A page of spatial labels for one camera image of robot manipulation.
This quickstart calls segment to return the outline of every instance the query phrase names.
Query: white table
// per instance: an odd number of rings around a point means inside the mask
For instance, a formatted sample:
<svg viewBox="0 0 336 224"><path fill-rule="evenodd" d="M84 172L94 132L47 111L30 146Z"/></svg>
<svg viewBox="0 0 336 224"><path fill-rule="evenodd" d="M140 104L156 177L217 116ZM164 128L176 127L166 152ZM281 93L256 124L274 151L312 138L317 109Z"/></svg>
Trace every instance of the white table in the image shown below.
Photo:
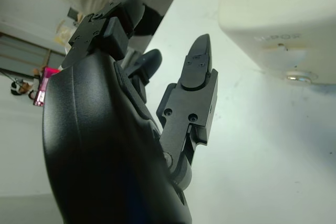
<svg viewBox="0 0 336 224"><path fill-rule="evenodd" d="M336 88L293 87L263 74L220 30L217 6L175 0L147 49L163 55L146 88L155 114L194 40L211 37L218 100L185 191L193 224L336 223Z"/></svg>

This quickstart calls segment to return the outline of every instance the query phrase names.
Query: robotic hand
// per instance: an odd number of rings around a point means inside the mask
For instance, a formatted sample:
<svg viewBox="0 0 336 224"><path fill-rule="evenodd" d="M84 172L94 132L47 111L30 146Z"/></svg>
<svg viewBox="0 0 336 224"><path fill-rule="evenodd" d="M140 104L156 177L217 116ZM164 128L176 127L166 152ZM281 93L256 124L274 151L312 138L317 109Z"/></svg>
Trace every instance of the robotic hand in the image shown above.
<svg viewBox="0 0 336 224"><path fill-rule="evenodd" d="M122 69L143 15L140 0L114 0L84 18L63 71L49 80L43 144L50 184L65 223L192 223L183 190L196 145L207 144L217 99L208 35L186 56L178 83L157 110L144 86L158 51Z"/></svg>

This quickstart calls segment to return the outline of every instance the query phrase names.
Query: screw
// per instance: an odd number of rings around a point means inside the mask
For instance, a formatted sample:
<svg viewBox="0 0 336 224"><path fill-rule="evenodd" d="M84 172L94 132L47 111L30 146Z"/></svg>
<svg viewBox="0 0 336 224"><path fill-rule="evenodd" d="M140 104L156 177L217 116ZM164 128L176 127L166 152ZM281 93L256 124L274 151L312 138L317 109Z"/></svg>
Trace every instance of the screw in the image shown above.
<svg viewBox="0 0 336 224"><path fill-rule="evenodd" d="M188 119L189 119L190 122L194 123L194 122L197 121L198 116L197 116L196 114L190 114L190 115L188 116Z"/></svg>
<svg viewBox="0 0 336 224"><path fill-rule="evenodd" d="M165 109L164 112L163 112L166 116L170 116L173 111L171 109Z"/></svg>
<svg viewBox="0 0 336 224"><path fill-rule="evenodd" d="M173 164L172 156L169 153L164 152L163 153L163 157L166 160L168 168L170 168L172 166L172 164Z"/></svg>

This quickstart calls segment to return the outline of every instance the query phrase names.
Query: black pants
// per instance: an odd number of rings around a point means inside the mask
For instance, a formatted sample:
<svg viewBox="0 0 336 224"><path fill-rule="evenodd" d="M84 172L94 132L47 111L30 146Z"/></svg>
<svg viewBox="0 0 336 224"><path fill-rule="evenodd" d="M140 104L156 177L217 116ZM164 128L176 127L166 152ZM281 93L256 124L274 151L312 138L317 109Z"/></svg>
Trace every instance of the black pants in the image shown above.
<svg viewBox="0 0 336 224"><path fill-rule="evenodd" d="M143 17L135 28L135 35L153 35L162 21L162 16L154 9L145 5Z"/></svg>

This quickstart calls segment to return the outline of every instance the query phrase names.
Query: white machine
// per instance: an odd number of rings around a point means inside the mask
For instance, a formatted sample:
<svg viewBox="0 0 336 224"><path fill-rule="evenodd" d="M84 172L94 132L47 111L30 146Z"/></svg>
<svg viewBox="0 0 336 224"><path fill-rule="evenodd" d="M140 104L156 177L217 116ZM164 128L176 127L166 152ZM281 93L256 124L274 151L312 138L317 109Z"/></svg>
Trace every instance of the white machine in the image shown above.
<svg viewBox="0 0 336 224"><path fill-rule="evenodd" d="M220 0L219 24L274 76L336 84L336 0Z"/></svg>

